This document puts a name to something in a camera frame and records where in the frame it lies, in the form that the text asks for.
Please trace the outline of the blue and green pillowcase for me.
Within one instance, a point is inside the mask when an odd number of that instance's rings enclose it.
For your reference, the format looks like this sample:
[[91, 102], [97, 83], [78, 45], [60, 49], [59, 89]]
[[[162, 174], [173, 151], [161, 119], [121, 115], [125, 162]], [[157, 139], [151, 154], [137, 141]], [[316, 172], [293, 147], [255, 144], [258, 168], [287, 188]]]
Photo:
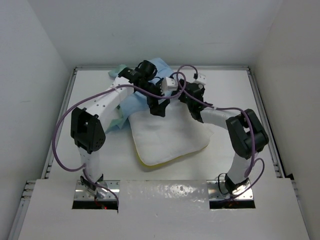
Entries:
[[[155, 78], [153, 78], [150, 83], [156, 84], [158, 81], [160, 81], [160, 79], [169, 77], [173, 73], [173, 70], [170, 68], [170, 66], [160, 57], [153, 58], [149, 60], [149, 62], [154, 64], [157, 69]], [[127, 119], [130, 115], [148, 109], [149, 107], [146, 96], [136, 91], [134, 94], [130, 95], [120, 103], [118, 109], [120, 112], [120, 117], [118, 119], [113, 119], [105, 132], [108, 133], [122, 129], [123, 126], [126, 125]]]

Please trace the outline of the white pillow with yellow band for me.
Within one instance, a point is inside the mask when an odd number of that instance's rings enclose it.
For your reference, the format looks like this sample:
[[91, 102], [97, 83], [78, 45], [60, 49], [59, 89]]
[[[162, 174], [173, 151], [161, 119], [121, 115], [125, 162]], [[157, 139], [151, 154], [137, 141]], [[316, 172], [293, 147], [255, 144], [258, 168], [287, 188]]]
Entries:
[[186, 106], [172, 99], [165, 117], [142, 110], [128, 118], [140, 162], [148, 167], [160, 167], [179, 157], [206, 148], [213, 131], [194, 120]]

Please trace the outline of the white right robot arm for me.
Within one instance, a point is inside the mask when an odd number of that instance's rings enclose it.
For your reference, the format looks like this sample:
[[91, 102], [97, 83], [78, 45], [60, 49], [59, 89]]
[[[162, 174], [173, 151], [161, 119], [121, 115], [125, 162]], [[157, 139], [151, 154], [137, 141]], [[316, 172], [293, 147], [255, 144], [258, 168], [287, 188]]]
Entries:
[[212, 124], [227, 130], [234, 157], [225, 174], [224, 185], [229, 194], [244, 185], [254, 166], [255, 155], [269, 143], [269, 137], [254, 110], [237, 107], [214, 107], [204, 102], [205, 87], [197, 82], [179, 80], [184, 91], [179, 100], [187, 105], [192, 118], [200, 123]]

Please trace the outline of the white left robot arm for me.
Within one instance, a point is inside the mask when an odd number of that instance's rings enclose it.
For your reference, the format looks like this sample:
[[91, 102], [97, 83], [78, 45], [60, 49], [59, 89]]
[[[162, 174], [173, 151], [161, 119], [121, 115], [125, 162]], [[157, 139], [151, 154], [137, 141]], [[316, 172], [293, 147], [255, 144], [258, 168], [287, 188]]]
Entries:
[[92, 105], [72, 110], [70, 135], [84, 166], [80, 180], [91, 192], [95, 192], [103, 180], [99, 150], [104, 145], [106, 131], [111, 126], [111, 113], [121, 102], [138, 92], [146, 97], [152, 115], [166, 115], [166, 107], [170, 103], [168, 94], [176, 91], [178, 86], [175, 80], [168, 77], [162, 77], [153, 83], [157, 72], [157, 67], [147, 60], [134, 69], [125, 67], [117, 74], [106, 93], [100, 95]]

